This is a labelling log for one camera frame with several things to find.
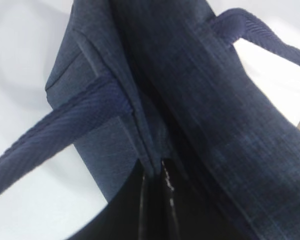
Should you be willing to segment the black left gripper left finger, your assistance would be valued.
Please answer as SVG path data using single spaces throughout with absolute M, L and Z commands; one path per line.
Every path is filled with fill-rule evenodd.
M 149 240 L 149 181 L 138 160 L 107 206 L 70 240 Z

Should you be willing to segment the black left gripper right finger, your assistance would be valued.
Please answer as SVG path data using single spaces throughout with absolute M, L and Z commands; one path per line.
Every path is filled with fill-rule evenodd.
M 171 159 L 161 161 L 161 182 L 169 240 L 239 240 L 240 233 L 179 173 Z

